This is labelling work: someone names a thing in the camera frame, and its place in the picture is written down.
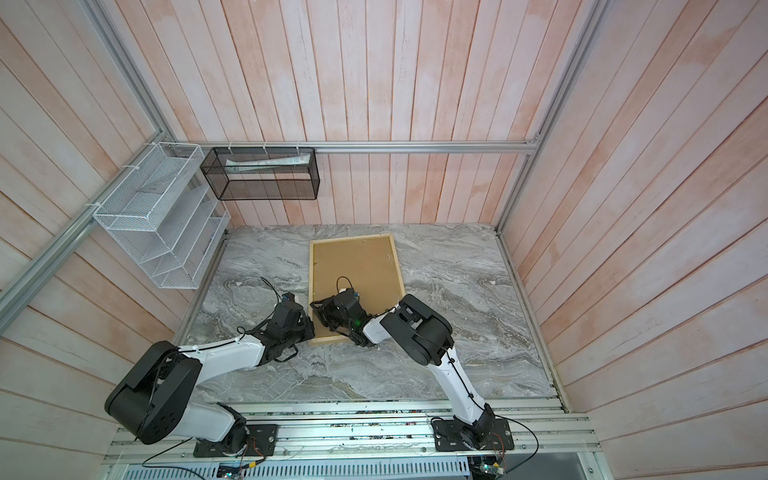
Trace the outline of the aluminium frame profile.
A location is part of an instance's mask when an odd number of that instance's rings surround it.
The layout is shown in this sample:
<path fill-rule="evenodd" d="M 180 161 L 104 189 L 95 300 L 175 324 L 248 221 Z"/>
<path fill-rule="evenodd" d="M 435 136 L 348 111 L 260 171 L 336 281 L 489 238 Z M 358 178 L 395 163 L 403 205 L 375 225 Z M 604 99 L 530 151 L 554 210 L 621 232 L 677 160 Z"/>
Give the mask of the aluminium frame profile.
<path fill-rule="evenodd" d="M 125 52 L 125 47 L 105 12 L 101 1 L 81 1 L 86 17 L 104 38 L 104 43 L 111 49 L 123 74 L 129 78 L 129 84 L 136 95 L 145 102 L 150 113 L 159 116 L 155 99 L 150 95 L 145 80 L 137 72 L 135 63 Z M 506 222 L 517 201 L 519 189 L 527 181 L 527 176 L 534 163 L 534 157 L 540 153 L 548 139 L 551 128 L 559 114 L 558 109 L 565 104 L 567 89 L 579 75 L 579 69 L 588 58 L 592 42 L 599 37 L 598 30 L 604 23 L 605 14 L 613 6 L 611 1 L 593 1 L 587 8 L 587 14 L 576 37 L 575 49 L 566 64 L 563 77 L 559 80 L 556 93 L 549 106 L 537 136 L 526 140 L 506 141 L 294 141 L 265 142 L 265 147 L 273 148 L 311 148 L 317 154 L 506 154 L 526 153 L 530 158 L 525 162 L 523 173 L 514 183 L 513 193 L 504 204 L 502 222 Z M 130 161 L 121 166 L 118 173 L 101 190 L 83 205 L 78 214 L 71 218 L 67 226 L 49 242 L 25 268 L 17 275 L 13 283 L 1 294 L 1 330 L 6 331 L 19 317 L 29 303 L 39 294 L 61 266 L 75 250 L 90 236 L 96 226 L 95 212 L 106 199 L 118 189 L 155 145 L 163 143 L 172 136 L 166 120 L 159 119 L 161 125 L 156 134 L 133 154 Z"/>

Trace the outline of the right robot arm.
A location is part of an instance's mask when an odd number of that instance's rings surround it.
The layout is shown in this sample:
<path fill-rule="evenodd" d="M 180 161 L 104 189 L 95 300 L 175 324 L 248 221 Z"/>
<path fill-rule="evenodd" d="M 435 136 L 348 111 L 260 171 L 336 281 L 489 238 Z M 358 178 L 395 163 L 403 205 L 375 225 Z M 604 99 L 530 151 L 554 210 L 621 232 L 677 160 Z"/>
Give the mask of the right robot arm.
<path fill-rule="evenodd" d="M 451 402 L 453 418 L 438 420 L 436 435 L 470 449 L 493 439 L 496 415 L 472 386 L 461 366 L 448 320 L 407 294 L 391 309 L 367 313 L 352 289 L 310 304 L 321 324 L 361 347 L 395 342 L 413 361 L 427 367 Z"/>

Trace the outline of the aluminium rail platform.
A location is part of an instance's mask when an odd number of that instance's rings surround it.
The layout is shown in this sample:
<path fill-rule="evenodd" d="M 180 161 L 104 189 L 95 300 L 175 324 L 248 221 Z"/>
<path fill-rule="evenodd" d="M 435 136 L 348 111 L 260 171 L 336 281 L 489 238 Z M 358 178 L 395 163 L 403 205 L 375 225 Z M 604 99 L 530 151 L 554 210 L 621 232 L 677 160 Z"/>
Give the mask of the aluminium rail platform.
<path fill-rule="evenodd" d="M 506 417 L 515 448 L 487 451 L 503 455 L 503 465 L 515 477 L 523 467 L 548 455 L 574 454 L 589 479 L 612 476 L 588 417 L 568 413 L 557 397 L 497 399 L 491 406 Z M 447 400 L 329 401 L 289 403 L 237 403 L 235 409 L 248 424 L 279 426 L 274 454 L 263 468 L 296 475 L 304 465 L 318 473 L 365 470 L 384 472 L 412 466 L 429 469 L 458 463 L 473 451 L 439 452 L 435 449 L 432 418 L 449 419 Z M 169 436 L 144 445 L 119 429 L 105 455 L 102 479 L 194 479 L 214 476 L 228 457 L 194 458 L 195 444 Z"/>

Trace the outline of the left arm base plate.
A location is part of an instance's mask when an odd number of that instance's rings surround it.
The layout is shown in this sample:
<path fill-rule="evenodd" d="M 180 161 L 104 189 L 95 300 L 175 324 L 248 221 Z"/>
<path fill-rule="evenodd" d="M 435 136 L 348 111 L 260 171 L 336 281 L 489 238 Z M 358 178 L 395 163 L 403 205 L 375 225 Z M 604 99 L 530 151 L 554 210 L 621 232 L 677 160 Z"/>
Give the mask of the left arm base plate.
<path fill-rule="evenodd" d="M 279 426 L 277 424 L 235 425 L 223 440 L 212 442 L 198 439 L 194 458 L 222 456 L 269 457 L 274 454 Z"/>

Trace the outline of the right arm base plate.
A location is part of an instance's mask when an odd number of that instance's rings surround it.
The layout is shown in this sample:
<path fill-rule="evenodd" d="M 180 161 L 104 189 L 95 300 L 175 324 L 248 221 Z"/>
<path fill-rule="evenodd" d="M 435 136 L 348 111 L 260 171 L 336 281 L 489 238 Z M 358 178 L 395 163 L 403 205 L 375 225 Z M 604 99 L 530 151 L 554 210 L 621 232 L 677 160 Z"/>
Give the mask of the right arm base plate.
<path fill-rule="evenodd" d="M 511 451 L 515 448 L 506 420 L 496 418 L 488 428 L 477 429 L 457 419 L 432 418 L 435 449 L 439 452 Z"/>

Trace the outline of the paper in black basket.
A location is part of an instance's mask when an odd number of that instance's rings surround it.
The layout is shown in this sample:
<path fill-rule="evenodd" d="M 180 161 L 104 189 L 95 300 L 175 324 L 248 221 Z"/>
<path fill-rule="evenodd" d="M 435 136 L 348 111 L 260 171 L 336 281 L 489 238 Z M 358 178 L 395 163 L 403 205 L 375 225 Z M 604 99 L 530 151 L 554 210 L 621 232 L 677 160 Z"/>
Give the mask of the paper in black basket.
<path fill-rule="evenodd" d="M 257 160 L 227 160 L 224 168 L 231 174 L 286 174 L 301 172 L 308 168 L 311 162 L 310 154 L 302 154 L 280 158 L 263 158 Z"/>

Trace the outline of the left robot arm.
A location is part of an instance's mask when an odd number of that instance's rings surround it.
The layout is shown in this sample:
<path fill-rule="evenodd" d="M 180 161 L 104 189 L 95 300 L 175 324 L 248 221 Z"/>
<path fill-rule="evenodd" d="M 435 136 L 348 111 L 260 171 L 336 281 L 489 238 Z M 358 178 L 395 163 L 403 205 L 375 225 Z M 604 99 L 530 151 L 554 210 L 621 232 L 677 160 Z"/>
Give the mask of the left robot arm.
<path fill-rule="evenodd" d="M 105 412 L 146 445 L 168 436 L 213 444 L 226 455 L 249 441 L 245 418 L 222 403 L 196 404 L 195 388 L 236 370 L 286 360 L 283 353 L 315 337 L 312 320 L 295 296 L 281 296 L 257 326 L 235 337 L 202 345 L 159 341 L 149 347 L 107 397 Z"/>

